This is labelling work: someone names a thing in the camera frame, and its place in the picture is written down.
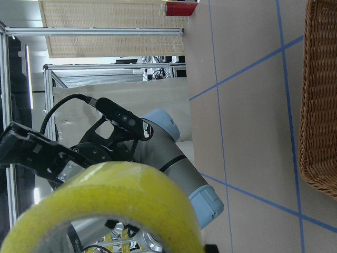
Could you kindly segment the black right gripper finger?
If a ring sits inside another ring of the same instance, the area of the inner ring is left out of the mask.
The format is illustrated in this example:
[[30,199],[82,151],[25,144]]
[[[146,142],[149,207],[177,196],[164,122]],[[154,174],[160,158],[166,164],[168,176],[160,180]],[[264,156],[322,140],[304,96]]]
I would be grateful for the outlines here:
[[84,169],[93,164],[83,155],[16,122],[11,122],[1,134],[1,164],[18,164],[61,185],[64,181],[59,175],[70,161]]

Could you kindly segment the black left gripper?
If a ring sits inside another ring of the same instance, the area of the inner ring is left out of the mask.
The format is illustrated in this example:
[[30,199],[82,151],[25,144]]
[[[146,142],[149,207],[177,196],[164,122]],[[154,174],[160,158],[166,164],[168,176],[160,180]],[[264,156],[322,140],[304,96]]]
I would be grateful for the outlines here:
[[104,117],[100,118],[85,132],[80,142],[71,147],[71,150],[96,163],[107,161],[132,162],[138,139],[117,126],[114,126],[107,139],[100,136],[96,130],[106,122]]

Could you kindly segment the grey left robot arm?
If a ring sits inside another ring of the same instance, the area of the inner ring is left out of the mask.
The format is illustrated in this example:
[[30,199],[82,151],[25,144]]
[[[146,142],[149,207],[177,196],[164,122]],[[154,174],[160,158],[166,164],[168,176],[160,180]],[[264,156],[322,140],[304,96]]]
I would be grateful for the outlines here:
[[105,139],[96,133],[104,123],[100,119],[72,149],[96,162],[100,162],[99,156],[105,154],[104,161],[130,160],[160,170],[187,194],[200,228],[205,228],[223,212],[222,200],[176,144],[180,132],[171,116],[156,109],[141,119],[152,127],[153,135],[149,140],[136,140],[118,127],[109,139]]

